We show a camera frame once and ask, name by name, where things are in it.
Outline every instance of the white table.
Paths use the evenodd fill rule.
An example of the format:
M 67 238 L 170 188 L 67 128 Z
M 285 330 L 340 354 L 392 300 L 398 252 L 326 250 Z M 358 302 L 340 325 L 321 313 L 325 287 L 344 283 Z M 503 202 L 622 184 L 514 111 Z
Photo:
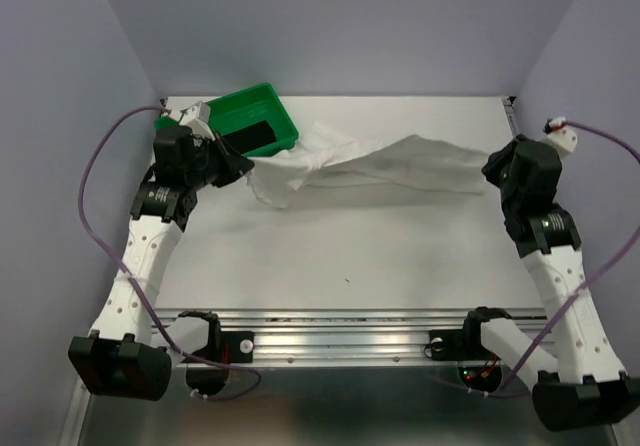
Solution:
M 201 97 L 171 97 L 184 108 Z M 391 129 L 493 152 L 510 139 L 501 98 L 284 97 L 299 127 L 355 138 Z M 538 310 L 502 225 L 498 191 L 427 193 L 387 185 L 303 188 L 288 210 L 245 184 L 198 193 L 157 306 L 181 310 Z

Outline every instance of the black bracket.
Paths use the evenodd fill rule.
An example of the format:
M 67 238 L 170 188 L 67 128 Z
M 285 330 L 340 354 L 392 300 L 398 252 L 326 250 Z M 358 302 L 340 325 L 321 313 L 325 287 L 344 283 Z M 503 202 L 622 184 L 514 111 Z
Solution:
M 221 364 L 250 364 L 253 362 L 253 345 L 255 334 L 253 331 L 222 331 L 218 315 L 203 311 L 185 311 L 180 317 L 201 318 L 209 322 L 209 341 L 207 345 L 193 354 Z M 186 364 L 195 361 L 185 359 Z M 185 381 L 191 389 L 201 394 L 212 396 L 219 393 L 227 384 L 229 371 L 225 369 L 189 368 Z
M 433 361 L 487 361 L 494 353 L 482 347 L 480 324 L 491 319 L 511 319 L 501 308 L 480 306 L 470 311 L 461 329 L 434 329 L 429 331 L 430 350 Z

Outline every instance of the cable connector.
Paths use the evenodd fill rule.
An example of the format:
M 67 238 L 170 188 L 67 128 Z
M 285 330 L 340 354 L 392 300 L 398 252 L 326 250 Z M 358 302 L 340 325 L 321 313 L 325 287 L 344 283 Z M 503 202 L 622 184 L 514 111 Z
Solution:
M 547 120 L 547 124 L 544 126 L 545 134 L 552 133 L 553 131 L 558 131 L 562 129 L 567 124 L 567 118 L 564 116 L 558 116 L 556 118 L 551 118 Z

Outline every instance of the green plastic bin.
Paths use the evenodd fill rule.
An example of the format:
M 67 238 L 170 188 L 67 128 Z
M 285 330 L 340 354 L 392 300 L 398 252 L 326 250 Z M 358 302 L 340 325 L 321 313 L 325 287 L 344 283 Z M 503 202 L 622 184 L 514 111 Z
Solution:
M 207 103 L 211 108 L 209 127 L 222 137 L 241 129 L 267 121 L 273 129 L 275 142 L 245 153 L 245 156 L 273 156 L 283 149 L 291 149 L 298 139 L 298 130 L 291 122 L 278 95 L 269 83 L 259 84 Z M 156 129 L 174 126 L 168 116 L 156 119 Z

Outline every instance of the towel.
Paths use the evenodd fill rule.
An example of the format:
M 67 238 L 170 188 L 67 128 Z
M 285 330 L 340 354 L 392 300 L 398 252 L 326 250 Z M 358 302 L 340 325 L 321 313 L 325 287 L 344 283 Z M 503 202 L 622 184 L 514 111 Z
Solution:
M 286 208 L 305 185 L 355 187 L 395 183 L 424 191 L 483 194 L 487 153 L 418 135 L 356 140 L 319 121 L 291 150 L 255 162 L 248 182 L 256 198 Z

